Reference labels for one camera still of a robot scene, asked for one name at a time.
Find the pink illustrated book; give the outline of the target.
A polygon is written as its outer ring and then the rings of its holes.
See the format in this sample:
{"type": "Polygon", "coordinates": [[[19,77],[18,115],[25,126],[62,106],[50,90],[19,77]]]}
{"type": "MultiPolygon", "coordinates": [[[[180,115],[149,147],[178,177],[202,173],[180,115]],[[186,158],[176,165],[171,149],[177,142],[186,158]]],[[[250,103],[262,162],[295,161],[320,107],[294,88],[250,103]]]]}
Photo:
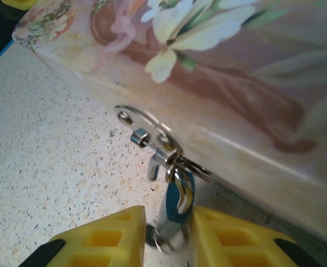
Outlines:
{"type": "Polygon", "coordinates": [[[12,37],[327,241],[327,0],[38,0],[12,37]]]}

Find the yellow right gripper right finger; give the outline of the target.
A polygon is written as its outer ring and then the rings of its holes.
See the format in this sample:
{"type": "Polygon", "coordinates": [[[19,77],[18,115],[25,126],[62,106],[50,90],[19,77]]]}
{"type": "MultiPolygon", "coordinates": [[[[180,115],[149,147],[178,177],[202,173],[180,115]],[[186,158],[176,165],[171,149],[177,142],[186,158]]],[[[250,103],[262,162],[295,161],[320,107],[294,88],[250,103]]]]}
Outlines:
{"type": "Polygon", "coordinates": [[[191,267],[321,267],[289,236],[202,206],[190,221],[191,267]]]}

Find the silver metal box hasp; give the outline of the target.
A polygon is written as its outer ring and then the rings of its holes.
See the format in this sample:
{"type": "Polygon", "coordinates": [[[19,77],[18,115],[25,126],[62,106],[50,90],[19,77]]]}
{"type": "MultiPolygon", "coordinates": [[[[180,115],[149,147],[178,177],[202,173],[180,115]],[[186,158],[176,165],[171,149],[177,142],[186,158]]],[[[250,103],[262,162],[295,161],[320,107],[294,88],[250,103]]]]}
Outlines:
{"type": "Polygon", "coordinates": [[[157,180],[161,166],[166,169],[181,167],[207,182],[211,180],[212,173],[185,158],[182,147],[171,136],[171,130],[151,114],[123,105],[115,106],[115,111],[119,121],[132,130],[131,142],[154,151],[147,172],[150,181],[157,180]]]}

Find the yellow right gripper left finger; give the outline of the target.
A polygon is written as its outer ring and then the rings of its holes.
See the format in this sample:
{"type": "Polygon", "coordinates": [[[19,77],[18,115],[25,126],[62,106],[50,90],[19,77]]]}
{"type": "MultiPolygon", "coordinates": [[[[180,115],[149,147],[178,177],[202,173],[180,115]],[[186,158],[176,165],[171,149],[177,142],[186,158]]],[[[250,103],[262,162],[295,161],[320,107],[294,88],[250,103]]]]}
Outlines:
{"type": "Polygon", "coordinates": [[[143,267],[144,206],[132,206],[54,236],[19,267],[143,267]]]}

